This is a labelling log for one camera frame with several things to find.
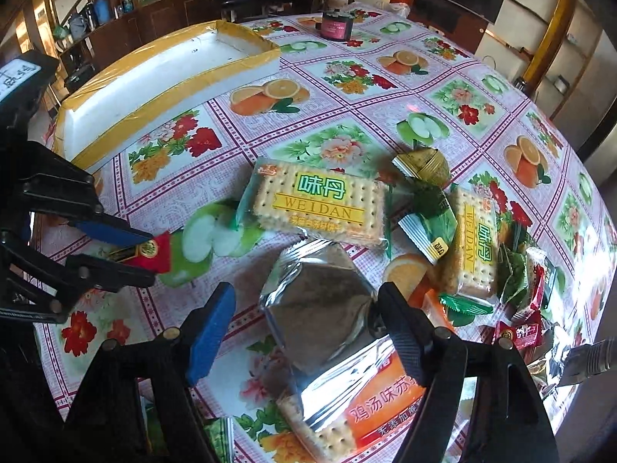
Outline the red small snack packet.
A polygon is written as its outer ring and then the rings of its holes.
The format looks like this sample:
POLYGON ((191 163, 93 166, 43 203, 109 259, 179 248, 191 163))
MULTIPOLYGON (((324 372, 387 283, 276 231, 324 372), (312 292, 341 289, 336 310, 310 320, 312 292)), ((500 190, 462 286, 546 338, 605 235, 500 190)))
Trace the red small snack packet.
POLYGON ((172 268, 172 235, 166 231, 137 246, 118 249, 108 254, 110 261, 165 274, 172 268))

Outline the orange cracker pack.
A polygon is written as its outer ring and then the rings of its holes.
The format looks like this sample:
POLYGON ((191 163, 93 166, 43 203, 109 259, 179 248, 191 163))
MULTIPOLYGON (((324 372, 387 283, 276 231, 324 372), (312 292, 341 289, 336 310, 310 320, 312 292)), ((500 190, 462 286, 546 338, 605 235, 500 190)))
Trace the orange cracker pack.
POLYGON ((290 364, 277 406, 315 461, 342 462, 405 428, 424 393, 384 336, 318 374, 290 364))

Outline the green Weidan cracker pack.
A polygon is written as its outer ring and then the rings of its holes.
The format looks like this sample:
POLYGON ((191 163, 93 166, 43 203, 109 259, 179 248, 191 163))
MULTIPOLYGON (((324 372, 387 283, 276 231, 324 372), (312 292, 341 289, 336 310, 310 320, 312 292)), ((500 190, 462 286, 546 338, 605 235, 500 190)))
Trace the green Weidan cracker pack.
POLYGON ((258 159, 232 226, 298 233, 364 248, 386 246, 390 188, 381 181, 258 159))
POLYGON ((445 260, 441 286, 445 293, 489 300, 497 291, 498 233, 492 200, 453 185, 448 201, 457 230, 445 260))

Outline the silver foil snack bag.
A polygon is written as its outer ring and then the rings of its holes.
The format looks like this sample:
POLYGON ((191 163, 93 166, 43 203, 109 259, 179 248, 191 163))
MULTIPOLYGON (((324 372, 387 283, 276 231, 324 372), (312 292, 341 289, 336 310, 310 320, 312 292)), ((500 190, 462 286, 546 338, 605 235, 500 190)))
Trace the silver foil snack bag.
POLYGON ((292 367, 316 376, 385 336, 374 299, 339 243, 303 239, 280 253, 260 308, 292 367))

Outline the green leaf snack packet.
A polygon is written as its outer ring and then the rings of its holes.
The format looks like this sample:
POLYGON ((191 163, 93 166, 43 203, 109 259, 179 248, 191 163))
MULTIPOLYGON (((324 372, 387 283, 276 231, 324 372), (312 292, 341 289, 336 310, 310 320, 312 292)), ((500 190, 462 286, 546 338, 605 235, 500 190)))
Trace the green leaf snack packet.
POLYGON ((433 265, 452 245, 458 221, 445 192, 438 186, 411 178, 408 213, 399 221, 401 230, 433 265))

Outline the green gold round snack packet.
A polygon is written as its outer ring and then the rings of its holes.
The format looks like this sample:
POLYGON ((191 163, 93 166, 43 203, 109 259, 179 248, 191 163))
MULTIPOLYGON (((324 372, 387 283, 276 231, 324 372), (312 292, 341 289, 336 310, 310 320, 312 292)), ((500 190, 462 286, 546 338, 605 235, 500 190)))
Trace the green gold round snack packet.
POLYGON ((417 179, 444 188, 452 179, 445 156, 432 147, 419 147, 409 153, 396 155, 392 164, 406 178, 417 179))

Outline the white box with yellow tape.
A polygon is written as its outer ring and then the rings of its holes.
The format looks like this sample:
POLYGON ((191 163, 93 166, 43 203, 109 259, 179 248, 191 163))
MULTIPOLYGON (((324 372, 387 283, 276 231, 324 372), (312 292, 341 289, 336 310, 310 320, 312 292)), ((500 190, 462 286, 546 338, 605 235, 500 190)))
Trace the white box with yellow tape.
POLYGON ((172 116, 279 70, 280 47, 214 20, 122 57, 62 101, 51 149, 96 171, 172 116))

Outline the pile of small snack packets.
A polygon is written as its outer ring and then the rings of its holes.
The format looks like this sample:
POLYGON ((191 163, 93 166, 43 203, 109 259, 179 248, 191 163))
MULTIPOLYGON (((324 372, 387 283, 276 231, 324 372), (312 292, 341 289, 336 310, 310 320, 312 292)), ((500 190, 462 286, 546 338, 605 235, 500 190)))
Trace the pile of small snack packets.
POLYGON ((497 299, 504 314, 484 327, 487 343, 505 338, 521 353, 537 382, 550 374, 555 323, 549 311, 557 267, 527 228, 517 223, 497 251, 497 299))

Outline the floral fruit tablecloth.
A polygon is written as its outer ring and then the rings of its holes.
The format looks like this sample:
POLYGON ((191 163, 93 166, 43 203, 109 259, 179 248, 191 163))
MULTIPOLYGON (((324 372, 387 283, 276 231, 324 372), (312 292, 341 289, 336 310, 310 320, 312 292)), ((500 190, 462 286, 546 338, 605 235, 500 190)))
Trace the floral fruit tablecloth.
POLYGON ((221 353, 194 389, 200 411, 234 422, 238 462, 307 462, 276 400, 288 368, 258 308, 263 282, 292 236, 227 225, 255 160, 269 157, 378 179, 405 211, 395 155, 438 149, 455 183, 495 206, 499 236, 524 226, 552 261, 547 316, 570 345, 594 340, 616 268, 616 231, 566 139, 508 81, 445 39, 357 7, 347 44, 317 35, 315 17, 256 21, 278 69, 175 110, 95 175, 107 211, 192 249, 149 289, 92 291, 64 324, 37 329, 56 406, 67 413, 104 340, 133 344, 181 323, 221 281, 238 303, 221 353))

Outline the pink jar with black lid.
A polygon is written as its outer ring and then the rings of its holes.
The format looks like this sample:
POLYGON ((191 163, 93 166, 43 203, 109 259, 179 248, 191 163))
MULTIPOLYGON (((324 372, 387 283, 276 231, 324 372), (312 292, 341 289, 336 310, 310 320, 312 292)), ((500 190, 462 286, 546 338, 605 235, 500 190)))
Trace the pink jar with black lid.
POLYGON ((339 10, 328 10, 322 14, 320 35, 322 38, 337 42, 350 39, 354 17, 339 10))

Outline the red TV cabinet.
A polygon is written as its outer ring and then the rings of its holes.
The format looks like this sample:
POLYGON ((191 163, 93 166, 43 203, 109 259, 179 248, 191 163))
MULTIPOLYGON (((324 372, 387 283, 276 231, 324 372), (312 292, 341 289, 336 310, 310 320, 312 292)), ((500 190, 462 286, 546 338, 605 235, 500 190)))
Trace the red TV cabinet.
POLYGON ((408 19, 426 25, 454 44, 476 52, 488 21, 451 0, 390 0, 410 7, 408 19))

